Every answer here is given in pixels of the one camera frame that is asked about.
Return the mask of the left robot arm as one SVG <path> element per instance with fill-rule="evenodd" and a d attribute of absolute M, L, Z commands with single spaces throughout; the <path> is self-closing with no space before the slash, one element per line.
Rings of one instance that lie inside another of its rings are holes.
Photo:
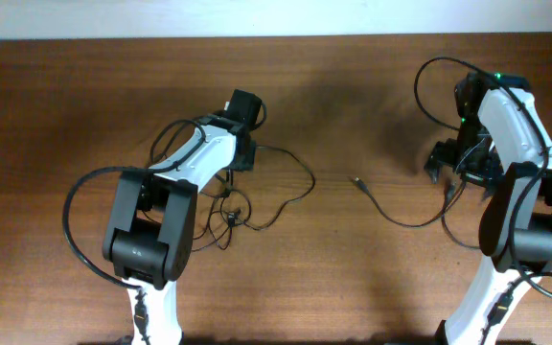
<path fill-rule="evenodd" d="M 250 137 L 266 117 L 263 101 L 235 90 L 223 111 L 199 118 L 193 136 L 148 173 L 120 175 L 102 253 L 126 284 L 134 331 L 124 344 L 177 344 L 176 281 L 192 252 L 199 192 L 219 171 L 252 168 Z"/>

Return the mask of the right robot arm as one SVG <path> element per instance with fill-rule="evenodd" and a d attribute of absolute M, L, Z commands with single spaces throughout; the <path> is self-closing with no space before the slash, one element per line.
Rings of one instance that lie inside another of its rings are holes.
<path fill-rule="evenodd" d="M 478 228 L 480 266 L 436 336 L 494 344 L 526 292 L 552 276 L 552 141 L 522 77 L 470 72 L 454 97 L 458 135 L 435 145 L 425 171 L 436 181 L 450 167 L 490 202 Z"/>

